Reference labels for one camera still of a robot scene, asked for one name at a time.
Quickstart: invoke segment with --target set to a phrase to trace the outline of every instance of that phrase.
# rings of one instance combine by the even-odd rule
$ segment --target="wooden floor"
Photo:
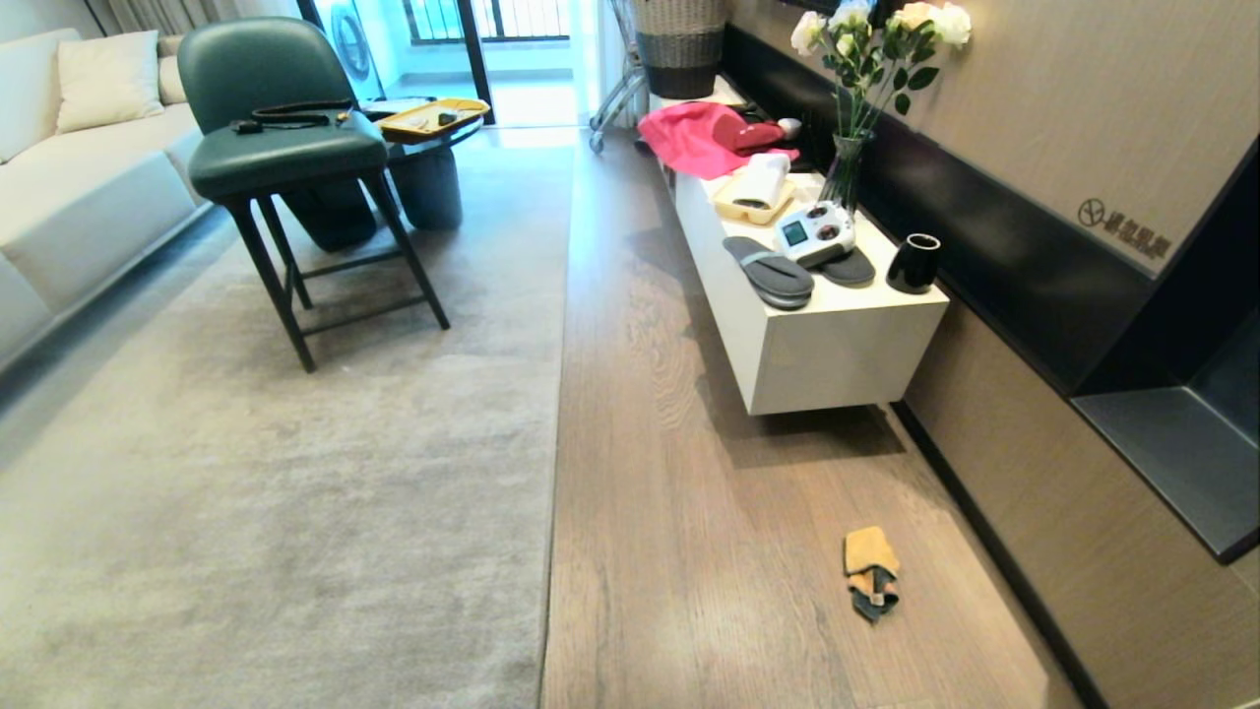
[[[743,413],[655,164],[610,141],[576,181],[543,706],[1077,706],[887,409]],[[876,627],[867,525],[902,563]]]

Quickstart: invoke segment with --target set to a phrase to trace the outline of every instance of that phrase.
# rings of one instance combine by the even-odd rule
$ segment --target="washing machine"
[[[320,24],[324,25],[324,34],[341,59],[345,76],[354,86],[354,97],[359,101],[384,97],[384,87],[372,62],[372,48],[368,47],[368,35],[363,31],[363,21],[359,19],[359,9],[354,5],[354,0],[315,0],[315,10],[319,13]]]

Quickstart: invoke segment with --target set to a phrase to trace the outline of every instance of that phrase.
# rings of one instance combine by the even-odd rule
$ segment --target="chair footrest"
[[[324,331],[324,330],[330,330],[333,327],[350,325],[350,324],[354,324],[354,322],[359,322],[359,321],[370,319],[370,317],[375,317],[377,315],[384,315],[386,312],[392,312],[394,310],[402,310],[403,307],[411,307],[412,305],[420,305],[421,302],[426,302],[428,298],[425,297],[423,295],[417,295],[415,297],[408,297],[407,300],[399,300],[397,302],[391,302],[389,305],[382,305],[381,307],[373,307],[372,310],[368,310],[365,312],[360,312],[358,315],[353,315],[353,316],[345,317],[344,320],[336,320],[334,322],[325,322],[325,324],[315,325],[312,327],[305,327],[305,329],[302,329],[302,334],[304,335],[319,334],[319,332]]]
[[[338,271],[344,271],[346,268],[354,268],[357,266],[367,266],[368,263],[378,263],[381,261],[388,261],[391,258],[397,258],[402,256],[402,251],[386,251],[384,253],[377,253],[375,256],[364,256],[363,258],[355,258],[354,261],[346,261],[344,263],[336,263],[334,266],[325,266],[323,268],[314,268],[310,271],[299,271],[297,275],[304,278],[312,278],[315,276],[326,276],[328,273],[335,273]]]

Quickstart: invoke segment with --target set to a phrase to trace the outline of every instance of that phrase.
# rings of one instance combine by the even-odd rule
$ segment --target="yellow tray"
[[[446,112],[455,113],[455,121],[445,126],[437,125],[438,116]],[[490,106],[485,101],[478,101],[476,98],[440,98],[401,113],[394,113],[387,118],[381,118],[377,121],[377,125],[381,126],[381,132],[394,142],[416,142],[450,132],[489,112]]]
[[[796,191],[796,185],[791,181],[791,178],[785,179],[784,185],[779,188],[779,201],[771,204],[769,209],[759,209],[747,204],[736,204],[732,196],[733,189],[731,188],[746,169],[747,167],[740,167],[735,170],[731,179],[728,179],[726,184],[723,184],[722,188],[713,195],[713,205],[717,208],[718,214],[728,219],[743,219],[759,225],[766,225],[775,220],[775,217],[782,210],[785,204],[791,201],[791,196]]]

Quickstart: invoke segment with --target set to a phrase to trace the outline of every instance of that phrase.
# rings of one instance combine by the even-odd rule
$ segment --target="white flower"
[[[935,10],[931,20],[936,34],[945,44],[961,47],[971,39],[971,16],[953,3],[945,3],[944,8]]]
[[[867,16],[871,14],[871,0],[844,0],[840,6],[835,9],[835,14],[832,15],[830,21],[827,23],[827,28],[832,31],[842,26],[857,28],[858,25],[866,24]]]
[[[813,54],[824,26],[825,23],[823,18],[818,16],[818,13],[810,11],[801,15],[796,29],[791,30],[793,49],[799,52],[801,57]]]
[[[892,14],[888,26],[897,28],[905,25],[906,29],[915,30],[919,29],[919,25],[932,19],[932,13],[937,11],[936,6],[931,3],[910,3]]]

